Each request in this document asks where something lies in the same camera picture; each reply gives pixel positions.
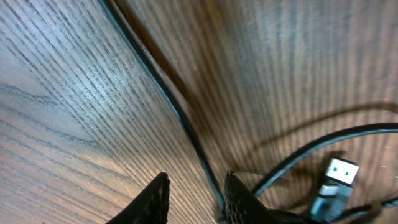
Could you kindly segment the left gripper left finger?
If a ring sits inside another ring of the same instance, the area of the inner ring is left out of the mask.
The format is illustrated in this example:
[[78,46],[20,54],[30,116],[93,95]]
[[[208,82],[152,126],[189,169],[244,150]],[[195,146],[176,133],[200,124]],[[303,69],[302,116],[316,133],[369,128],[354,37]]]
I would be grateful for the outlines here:
[[133,201],[110,219],[107,224],[166,224],[169,212],[170,180],[160,172],[133,199]]

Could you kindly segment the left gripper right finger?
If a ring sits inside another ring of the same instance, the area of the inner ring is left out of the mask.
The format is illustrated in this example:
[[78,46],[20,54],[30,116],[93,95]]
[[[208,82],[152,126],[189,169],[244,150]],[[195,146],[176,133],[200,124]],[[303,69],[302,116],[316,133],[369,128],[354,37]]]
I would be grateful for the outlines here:
[[292,212],[266,208],[233,171],[227,172],[224,191],[224,213],[228,224],[307,223],[303,217]]

